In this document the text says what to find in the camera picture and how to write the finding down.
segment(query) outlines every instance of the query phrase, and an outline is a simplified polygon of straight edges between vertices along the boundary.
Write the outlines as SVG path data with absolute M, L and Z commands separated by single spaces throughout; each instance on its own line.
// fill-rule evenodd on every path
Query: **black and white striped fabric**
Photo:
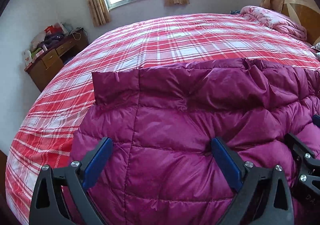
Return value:
M 316 49 L 320 52 L 320 42 L 317 43 L 316 45 L 312 46 L 311 48 Z

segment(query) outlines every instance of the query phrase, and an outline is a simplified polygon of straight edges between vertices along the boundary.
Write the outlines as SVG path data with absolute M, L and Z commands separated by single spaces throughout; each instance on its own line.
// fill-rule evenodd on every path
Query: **folded blanket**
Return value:
M 258 20 L 266 27 L 288 34 L 298 40 L 307 40 L 306 29 L 283 14 L 256 6 L 246 6 L 242 8 L 240 14 Z

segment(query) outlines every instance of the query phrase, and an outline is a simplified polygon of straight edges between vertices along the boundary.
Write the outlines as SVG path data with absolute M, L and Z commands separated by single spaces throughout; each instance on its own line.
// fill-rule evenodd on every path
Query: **red and white plaid fabric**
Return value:
M 320 68 L 307 44 L 244 16 L 159 18 L 115 29 L 95 40 L 45 88 L 13 140 L 6 169 L 7 202 L 13 213 L 28 224 L 41 166 L 67 165 L 73 132 L 94 103 L 91 72 L 239 57 Z

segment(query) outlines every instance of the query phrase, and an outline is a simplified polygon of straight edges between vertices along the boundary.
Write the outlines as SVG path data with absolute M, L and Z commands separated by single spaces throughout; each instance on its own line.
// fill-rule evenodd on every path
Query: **desk drawer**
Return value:
M 68 51 L 69 49 L 71 49 L 72 47 L 74 47 L 76 45 L 75 43 L 75 39 L 70 39 L 67 42 L 65 42 L 64 44 L 60 45 L 57 48 L 57 54 L 58 55 L 62 55 L 64 54 L 66 51 Z
M 42 58 L 42 61 L 44 62 L 44 65 L 49 68 L 58 59 L 58 54 L 56 50 L 53 49 Z

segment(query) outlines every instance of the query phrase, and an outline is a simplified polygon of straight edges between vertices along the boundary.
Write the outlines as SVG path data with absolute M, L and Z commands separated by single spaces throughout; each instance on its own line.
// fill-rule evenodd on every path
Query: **blue gripper pad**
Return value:
M 242 188 L 241 171 L 217 138 L 211 140 L 211 150 L 228 185 L 239 192 Z
M 312 117 L 312 122 L 315 124 L 317 127 L 320 127 L 320 115 L 314 115 Z
M 107 160 L 112 154 L 113 142 L 111 138 L 107 138 L 102 145 L 97 146 L 98 150 L 93 156 L 92 160 L 84 170 L 84 179 L 82 186 L 84 190 L 93 187 L 97 182 Z

